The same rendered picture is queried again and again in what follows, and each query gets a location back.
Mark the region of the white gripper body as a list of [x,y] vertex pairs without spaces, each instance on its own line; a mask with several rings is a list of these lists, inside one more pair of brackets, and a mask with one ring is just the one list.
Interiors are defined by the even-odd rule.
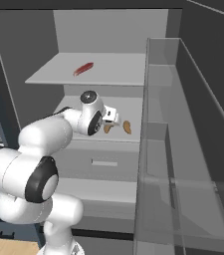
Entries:
[[111,120],[105,120],[105,119],[104,119],[104,125],[105,125],[105,126],[120,127],[120,123],[121,123],[121,121],[120,121],[119,119],[113,120],[113,121],[111,121]]

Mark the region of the red raw steak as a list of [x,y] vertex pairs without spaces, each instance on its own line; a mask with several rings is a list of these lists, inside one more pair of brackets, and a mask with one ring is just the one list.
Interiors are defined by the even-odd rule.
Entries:
[[94,63],[93,62],[89,62],[89,63],[86,63],[82,66],[80,66],[79,68],[77,68],[74,72],[73,72],[73,75],[74,77],[75,76],[78,76],[79,74],[91,69],[92,67],[94,66]]

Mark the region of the grey fridge shelf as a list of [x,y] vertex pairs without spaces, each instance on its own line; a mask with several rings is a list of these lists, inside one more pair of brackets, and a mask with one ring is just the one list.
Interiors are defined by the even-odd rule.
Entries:
[[74,133],[74,140],[100,140],[100,141],[140,141],[142,98],[119,98],[102,97],[104,104],[108,107],[117,109],[122,122],[129,121],[131,134],[124,131],[123,126],[112,127],[108,133],[101,129],[92,136],[85,136]]
[[[79,74],[80,66],[94,66]],[[118,53],[59,53],[28,78],[26,84],[142,86],[145,55]]]

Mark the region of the grey fridge drawer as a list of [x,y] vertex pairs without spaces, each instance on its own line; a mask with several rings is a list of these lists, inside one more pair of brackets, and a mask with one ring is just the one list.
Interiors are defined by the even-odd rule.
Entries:
[[[53,155],[61,177],[136,182],[138,152],[67,148]],[[92,160],[116,161],[117,167],[92,165]]]

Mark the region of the small transparent door bin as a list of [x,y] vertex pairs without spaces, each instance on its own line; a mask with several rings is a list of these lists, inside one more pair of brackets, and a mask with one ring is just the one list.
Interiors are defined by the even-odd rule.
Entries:
[[142,128],[133,255],[186,255],[166,123]]

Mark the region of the grey fridge door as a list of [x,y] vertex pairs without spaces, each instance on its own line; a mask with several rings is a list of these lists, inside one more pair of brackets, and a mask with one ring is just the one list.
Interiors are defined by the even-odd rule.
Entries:
[[[164,31],[148,39],[179,39],[224,111],[224,0],[143,0],[141,6]],[[224,255],[224,240],[182,237],[186,255]]]

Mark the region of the grey open fridge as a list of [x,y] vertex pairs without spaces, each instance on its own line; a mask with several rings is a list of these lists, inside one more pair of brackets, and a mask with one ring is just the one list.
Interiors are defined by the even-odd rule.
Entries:
[[[149,9],[0,9],[0,133],[17,149],[27,125],[69,107],[80,110],[81,94],[142,98],[142,86],[43,85],[25,81],[59,53],[144,54],[146,41],[163,29]],[[138,152],[140,141],[74,140],[64,148]],[[86,255],[133,255],[136,182],[64,178],[56,192],[84,205],[74,229]]]

